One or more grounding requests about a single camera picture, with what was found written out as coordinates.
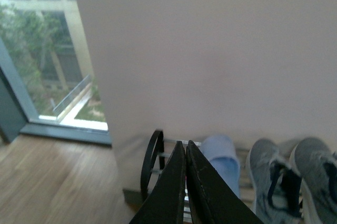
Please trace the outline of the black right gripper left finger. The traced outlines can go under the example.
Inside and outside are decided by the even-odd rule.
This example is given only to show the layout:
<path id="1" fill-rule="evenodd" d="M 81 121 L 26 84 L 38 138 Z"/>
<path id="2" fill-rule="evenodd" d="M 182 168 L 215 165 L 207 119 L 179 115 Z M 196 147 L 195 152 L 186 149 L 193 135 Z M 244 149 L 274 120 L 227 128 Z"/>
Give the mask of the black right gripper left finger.
<path id="1" fill-rule="evenodd" d="M 153 191 L 130 223 L 183 223 L 186 157 L 178 141 Z"/>

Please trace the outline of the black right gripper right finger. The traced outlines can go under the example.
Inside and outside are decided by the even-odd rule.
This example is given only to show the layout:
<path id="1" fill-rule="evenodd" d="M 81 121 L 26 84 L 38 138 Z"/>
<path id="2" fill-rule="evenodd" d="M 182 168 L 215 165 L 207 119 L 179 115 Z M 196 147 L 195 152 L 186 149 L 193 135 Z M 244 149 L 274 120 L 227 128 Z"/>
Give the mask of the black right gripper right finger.
<path id="1" fill-rule="evenodd" d="M 262 223 L 191 140 L 186 147 L 186 184 L 193 223 Z"/>

